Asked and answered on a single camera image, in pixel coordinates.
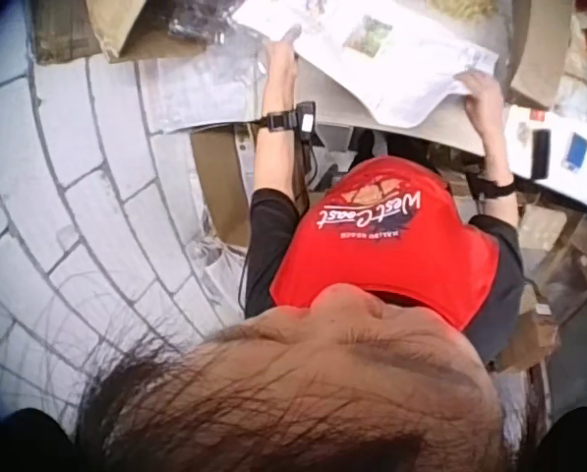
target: black sleeve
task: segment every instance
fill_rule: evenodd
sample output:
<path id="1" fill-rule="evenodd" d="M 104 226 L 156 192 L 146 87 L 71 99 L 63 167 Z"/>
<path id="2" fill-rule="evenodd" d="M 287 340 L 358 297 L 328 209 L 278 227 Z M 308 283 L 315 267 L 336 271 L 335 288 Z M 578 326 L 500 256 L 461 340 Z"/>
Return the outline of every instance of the black sleeve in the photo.
<path id="1" fill-rule="evenodd" d="M 300 215 L 283 193 L 260 189 L 252 196 L 252 236 L 247 251 L 245 319 L 273 307 L 269 287 L 293 239 Z"/>
<path id="2" fill-rule="evenodd" d="M 474 216 L 470 224 L 499 243 L 499 266 L 490 294 L 464 330 L 483 362 L 488 363 L 504 349 L 516 326 L 524 287 L 522 259 L 518 232 L 510 224 L 484 214 Z"/>

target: black wrist strap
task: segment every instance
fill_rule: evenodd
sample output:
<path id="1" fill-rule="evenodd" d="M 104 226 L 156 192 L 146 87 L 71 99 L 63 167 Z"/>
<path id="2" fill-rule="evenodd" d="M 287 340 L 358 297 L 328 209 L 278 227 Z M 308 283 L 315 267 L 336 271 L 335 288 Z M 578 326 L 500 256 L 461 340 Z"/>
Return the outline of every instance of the black wrist strap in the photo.
<path id="1" fill-rule="evenodd" d="M 297 128 L 297 113 L 295 110 L 268 113 L 256 123 L 261 128 L 268 128 L 272 133 L 291 131 Z"/>
<path id="2" fill-rule="evenodd" d="M 470 194 L 477 202 L 482 199 L 497 199 L 499 197 L 506 197 L 516 191 L 515 182 L 499 187 L 496 182 L 482 179 L 473 172 L 466 174 L 466 180 L 468 181 Z"/>

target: white label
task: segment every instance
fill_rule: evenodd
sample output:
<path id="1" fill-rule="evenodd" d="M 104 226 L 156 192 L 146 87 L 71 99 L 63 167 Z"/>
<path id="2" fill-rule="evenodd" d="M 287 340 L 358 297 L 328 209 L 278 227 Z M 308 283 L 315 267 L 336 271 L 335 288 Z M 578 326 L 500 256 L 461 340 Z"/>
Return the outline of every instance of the white label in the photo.
<path id="1" fill-rule="evenodd" d="M 538 305 L 536 305 L 536 313 L 538 315 L 548 315 L 550 316 L 551 313 L 551 308 L 549 307 L 549 305 L 545 305 L 544 303 L 539 303 Z"/>
<path id="2" fill-rule="evenodd" d="M 304 118 L 302 118 L 302 131 L 304 133 L 310 133 L 313 131 L 314 123 L 315 117 L 313 115 L 304 115 Z"/>

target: hand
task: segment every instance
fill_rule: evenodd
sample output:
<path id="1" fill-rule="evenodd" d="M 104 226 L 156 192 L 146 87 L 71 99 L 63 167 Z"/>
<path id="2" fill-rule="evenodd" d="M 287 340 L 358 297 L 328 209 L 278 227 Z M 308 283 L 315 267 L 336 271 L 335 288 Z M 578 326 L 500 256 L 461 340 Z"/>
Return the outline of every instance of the hand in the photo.
<path id="1" fill-rule="evenodd" d="M 302 28 L 295 26 L 282 39 L 270 42 L 266 47 L 269 72 L 264 88 L 263 116 L 293 108 L 297 80 L 297 58 L 293 43 L 300 34 Z"/>
<path id="2" fill-rule="evenodd" d="M 466 96 L 466 113 L 481 139 L 485 142 L 502 137 L 504 102 L 499 82 L 481 71 L 464 72 L 456 79 L 470 90 Z"/>

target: red shirt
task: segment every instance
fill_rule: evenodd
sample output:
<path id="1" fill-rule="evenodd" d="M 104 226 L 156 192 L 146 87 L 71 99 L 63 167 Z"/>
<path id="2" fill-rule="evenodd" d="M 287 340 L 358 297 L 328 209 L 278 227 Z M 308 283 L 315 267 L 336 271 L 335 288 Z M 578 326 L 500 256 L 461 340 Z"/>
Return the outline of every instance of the red shirt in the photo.
<path id="1" fill-rule="evenodd" d="M 270 292 L 309 307 L 328 286 L 408 297 L 465 328 L 490 293 L 499 250 L 464 225 L 437 174 L 384 156 L 353 169 L 300 222 Z"/>

